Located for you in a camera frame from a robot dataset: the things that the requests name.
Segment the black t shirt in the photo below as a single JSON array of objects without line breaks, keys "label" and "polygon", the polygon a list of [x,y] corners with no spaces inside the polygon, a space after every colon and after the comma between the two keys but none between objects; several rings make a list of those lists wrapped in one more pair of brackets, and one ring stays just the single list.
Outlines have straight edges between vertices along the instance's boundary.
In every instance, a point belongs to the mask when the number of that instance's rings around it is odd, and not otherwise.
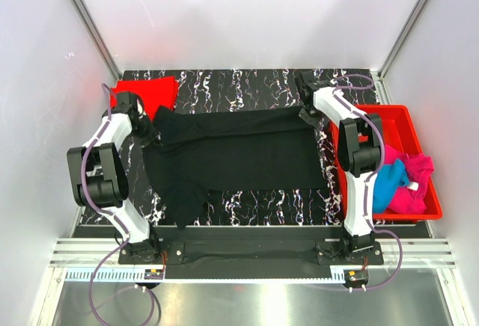
[{"label": "black t shirt", "polygon": [[159,140],[144,168],[179,229],[201,217],[215,191],[326,188],[315,131],[302,107],[178,114],[160,107]]}]

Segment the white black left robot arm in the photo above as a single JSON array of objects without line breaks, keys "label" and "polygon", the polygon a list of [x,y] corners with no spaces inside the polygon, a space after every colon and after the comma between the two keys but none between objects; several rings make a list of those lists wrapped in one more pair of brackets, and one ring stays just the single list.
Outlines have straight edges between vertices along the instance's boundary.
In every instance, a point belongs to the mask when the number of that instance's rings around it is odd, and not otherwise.
[{"label": "white black left robot arm", "polygon": [[106,218],[122,237],[121,252],[152,263],[161,256],[161,243],[151,224],[129,199],[128,179],[119,149],[134,135],[148,147],[159,142],[159,133],[147,115],[141,97],[131,92],[116,95],[94,136],[81,147],[67,151],[73,196]]}]

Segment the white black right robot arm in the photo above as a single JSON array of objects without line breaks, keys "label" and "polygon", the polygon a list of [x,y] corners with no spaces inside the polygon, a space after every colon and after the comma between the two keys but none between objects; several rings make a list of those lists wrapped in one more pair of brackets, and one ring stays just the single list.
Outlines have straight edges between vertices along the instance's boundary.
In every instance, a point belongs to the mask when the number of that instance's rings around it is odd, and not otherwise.
[{"label": "white black right robot arm", "polygon": [[303,104],[299,116],[313,126],[324,115],[338,128],[337,157],[347,180],[347,210],[333,255],[357,263],[375,242],[373,190],[385,158],[381,117],[348,102],[337,79],[320,81],[312,72],[303,72],[295,83]]}]

